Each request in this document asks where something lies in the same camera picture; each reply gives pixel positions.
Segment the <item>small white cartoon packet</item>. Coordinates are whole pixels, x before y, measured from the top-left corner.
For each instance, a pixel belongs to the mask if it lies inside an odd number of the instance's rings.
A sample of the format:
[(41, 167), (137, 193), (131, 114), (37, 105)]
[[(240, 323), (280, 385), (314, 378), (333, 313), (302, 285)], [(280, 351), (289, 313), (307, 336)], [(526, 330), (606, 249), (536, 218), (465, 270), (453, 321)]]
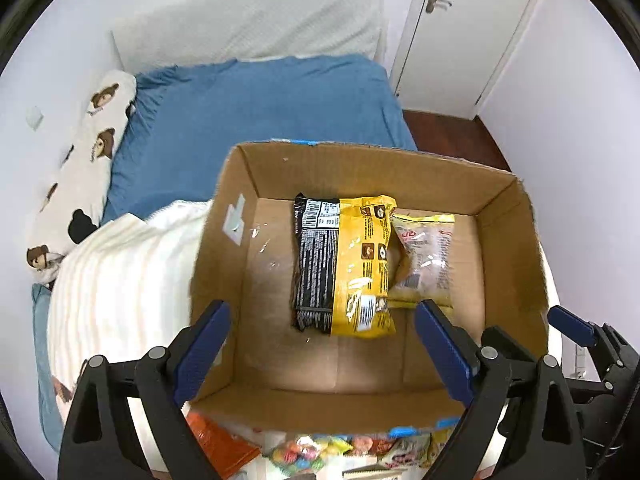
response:
[(420, 466), (427, 458), (431, 440), (428, 432), (400, 438), (378, 462), (388, 469)]

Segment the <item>yellow snack packet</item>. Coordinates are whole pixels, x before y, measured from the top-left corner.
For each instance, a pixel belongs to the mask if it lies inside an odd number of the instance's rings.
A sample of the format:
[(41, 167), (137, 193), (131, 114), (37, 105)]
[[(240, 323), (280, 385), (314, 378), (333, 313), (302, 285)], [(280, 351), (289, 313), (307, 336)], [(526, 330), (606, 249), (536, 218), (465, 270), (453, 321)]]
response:
[(340, 200), (331, 334), (374, 339), (396, 333), (387, 304), (390, 215), (386, 195)]

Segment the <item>white door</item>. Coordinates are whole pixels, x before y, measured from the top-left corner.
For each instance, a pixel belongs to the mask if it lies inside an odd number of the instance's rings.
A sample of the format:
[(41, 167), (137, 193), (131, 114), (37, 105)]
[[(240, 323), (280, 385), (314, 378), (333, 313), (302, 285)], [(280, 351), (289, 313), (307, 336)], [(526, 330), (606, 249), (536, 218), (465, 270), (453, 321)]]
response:
[(405, 110), (470, 118), (529, 0), (449, 1), (427, 14), (422, 0), (397, 94)]

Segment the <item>black snack packet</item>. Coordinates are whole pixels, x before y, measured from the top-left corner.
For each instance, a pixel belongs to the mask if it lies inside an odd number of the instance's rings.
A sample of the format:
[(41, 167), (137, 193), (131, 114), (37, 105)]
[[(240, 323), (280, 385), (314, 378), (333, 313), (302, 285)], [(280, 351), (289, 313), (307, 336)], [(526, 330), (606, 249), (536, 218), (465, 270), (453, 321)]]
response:
[(331, 333), (340, 203), (299, 193), (294, 200), (297, 268), (293, 295), (294, 326)]

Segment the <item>yellow panda snack bag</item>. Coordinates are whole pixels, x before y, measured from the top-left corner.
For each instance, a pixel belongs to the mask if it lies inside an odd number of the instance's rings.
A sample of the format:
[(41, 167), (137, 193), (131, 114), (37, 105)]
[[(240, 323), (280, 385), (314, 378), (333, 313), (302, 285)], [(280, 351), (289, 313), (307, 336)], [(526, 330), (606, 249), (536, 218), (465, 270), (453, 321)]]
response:
[(426, 456), (427, 466), (431, 467), (436, 462), (453, 432), (454, 427), (448, 427), (437, 429), (431, 433), (431, 442)]

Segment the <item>blue bed sheet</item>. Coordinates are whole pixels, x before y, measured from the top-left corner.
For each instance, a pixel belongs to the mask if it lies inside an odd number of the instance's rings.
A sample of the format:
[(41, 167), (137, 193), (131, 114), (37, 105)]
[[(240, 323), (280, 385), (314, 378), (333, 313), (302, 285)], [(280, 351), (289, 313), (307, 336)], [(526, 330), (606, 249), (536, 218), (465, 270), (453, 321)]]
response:
[[(224, 162), (242, 143), (416, 146), (386, 71), (358, 54), (169, 66), (134, 78), (134, 114), (113, 159), (98, 229), (126, 214), (165, 228), (206, 214)], [(51, 373), (47, 334), (57, 279), (34, 286), (47, 304), (35, 314), (35, 343), (43, 428), (53, 446), (62, 443), (92, 358), (71, 386)]]

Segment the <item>clear yellow pastry bag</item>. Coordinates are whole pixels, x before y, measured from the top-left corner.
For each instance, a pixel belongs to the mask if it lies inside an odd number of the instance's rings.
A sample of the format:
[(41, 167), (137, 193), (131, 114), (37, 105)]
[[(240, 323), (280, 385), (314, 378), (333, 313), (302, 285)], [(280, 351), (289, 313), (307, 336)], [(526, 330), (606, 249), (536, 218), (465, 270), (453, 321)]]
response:
[(451, 306), (449, 254), (454, 238), (454, 215), (417, 217), (394, 212), (390, 222), (402, 247), (402, 258), (390, 288), (396, 304), (431, 299)]

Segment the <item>white chocolate stick packet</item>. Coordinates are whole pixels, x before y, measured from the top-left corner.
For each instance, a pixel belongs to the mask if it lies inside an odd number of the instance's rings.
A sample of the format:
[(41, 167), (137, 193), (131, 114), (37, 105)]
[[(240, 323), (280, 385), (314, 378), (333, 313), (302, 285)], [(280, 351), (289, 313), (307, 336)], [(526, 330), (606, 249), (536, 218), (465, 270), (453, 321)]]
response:
[(345, 470), (342, 473), (344, 480), (399, 480), (407, 471), (407, 468), (390, 468), (382, 464), (372, 464)]

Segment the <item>grey padded headboard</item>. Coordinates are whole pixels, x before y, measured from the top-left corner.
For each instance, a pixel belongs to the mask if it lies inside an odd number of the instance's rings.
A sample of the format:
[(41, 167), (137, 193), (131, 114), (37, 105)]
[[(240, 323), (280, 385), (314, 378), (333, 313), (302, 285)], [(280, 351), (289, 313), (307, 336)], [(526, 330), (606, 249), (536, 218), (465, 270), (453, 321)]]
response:
[(270, 61), (318, 55), (384, 58), (384, 0), (183, 0), (112, 30), (122, 67)]

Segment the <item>colourful candy ball bag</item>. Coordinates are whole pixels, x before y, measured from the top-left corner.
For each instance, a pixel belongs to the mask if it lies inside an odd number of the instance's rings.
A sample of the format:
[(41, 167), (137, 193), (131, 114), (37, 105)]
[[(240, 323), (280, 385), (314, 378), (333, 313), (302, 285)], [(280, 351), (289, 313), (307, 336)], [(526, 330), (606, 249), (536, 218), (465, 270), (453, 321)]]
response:
[(269, 454), (270, 462), (288, 478), (298, 474), (316, 474), (332, 458), (343, 456), (354, 447), (337, 436), (307, 436), (280, 443)]

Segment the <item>wall socket left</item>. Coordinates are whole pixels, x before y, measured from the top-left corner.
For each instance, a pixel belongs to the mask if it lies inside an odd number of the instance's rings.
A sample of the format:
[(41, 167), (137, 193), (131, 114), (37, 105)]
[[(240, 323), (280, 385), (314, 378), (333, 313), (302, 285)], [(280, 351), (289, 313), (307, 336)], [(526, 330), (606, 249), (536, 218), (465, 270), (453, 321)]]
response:
[(26, 124), (29, 125), (29, 128), (36, 131), (43, 121), (43, 114), (40, 108), (35, 105), (26, 110), (25, 114)]

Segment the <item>cardboard milk box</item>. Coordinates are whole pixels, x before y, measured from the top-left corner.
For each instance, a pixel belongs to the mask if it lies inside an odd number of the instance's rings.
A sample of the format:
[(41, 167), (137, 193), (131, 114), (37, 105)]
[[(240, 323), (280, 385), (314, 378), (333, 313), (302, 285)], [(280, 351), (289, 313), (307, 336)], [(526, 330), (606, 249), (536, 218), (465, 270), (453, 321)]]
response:
[(230, 333), (194, 408), (258, 430), (370, 434), (460, 414), (416, 333), (420, 293), (473, 339), (548, 347), (532, 203), (510, 172), (357, 144), (242, 143), (191, 283)]

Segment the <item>brown meat snack packet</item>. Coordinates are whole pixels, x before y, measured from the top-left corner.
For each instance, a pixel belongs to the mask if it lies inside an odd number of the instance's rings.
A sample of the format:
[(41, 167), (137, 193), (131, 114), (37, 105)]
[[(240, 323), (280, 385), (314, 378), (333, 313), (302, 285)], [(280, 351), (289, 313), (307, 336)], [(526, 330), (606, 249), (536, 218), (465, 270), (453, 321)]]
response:
[(396, 443), (395, 438), (386, 434), (356, 434), (350, 438), (349, 444), (352, 447), (348, 452), (351, 456), (375, 456), (385, 455)]

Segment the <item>orange snack bag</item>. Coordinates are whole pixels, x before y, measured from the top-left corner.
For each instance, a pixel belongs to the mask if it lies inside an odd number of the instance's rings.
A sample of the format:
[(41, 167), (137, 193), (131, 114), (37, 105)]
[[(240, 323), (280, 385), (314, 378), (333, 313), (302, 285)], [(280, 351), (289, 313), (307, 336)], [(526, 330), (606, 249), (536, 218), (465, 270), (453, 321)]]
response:
[(204, 415), (190, 411), (186, 421), (208, 460), (223, 479), (230, 479), (262, 455), (258, 446), (235, 437)]

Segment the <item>striped cat blanket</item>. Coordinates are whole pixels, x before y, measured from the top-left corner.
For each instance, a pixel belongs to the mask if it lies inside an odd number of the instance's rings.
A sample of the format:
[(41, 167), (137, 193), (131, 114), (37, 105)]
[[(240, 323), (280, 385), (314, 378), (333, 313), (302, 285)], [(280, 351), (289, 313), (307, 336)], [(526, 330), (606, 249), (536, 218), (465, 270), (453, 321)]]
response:
[[(548, 294), (533, 208), (510, 185), (476, 207), (400, 200), (405, 212), (451, 212), (451, 321), (473, 338), (499, 326), (535, 356), (548, 347)], [(222, 229), (228, 209), (171, 226), (126, 214), (62, 264), (48, 319), (52, 375), (71, 386), (85, 360), (141, 358), (169, 344), (215, 300), (233, 325), (196, 406), (221, 422), (289, 434), (426, 428), (460, 414), (414, 329), (409, 309), (376, 339), (296, 330), (292, 200), (250, 196), (242, 240)]]

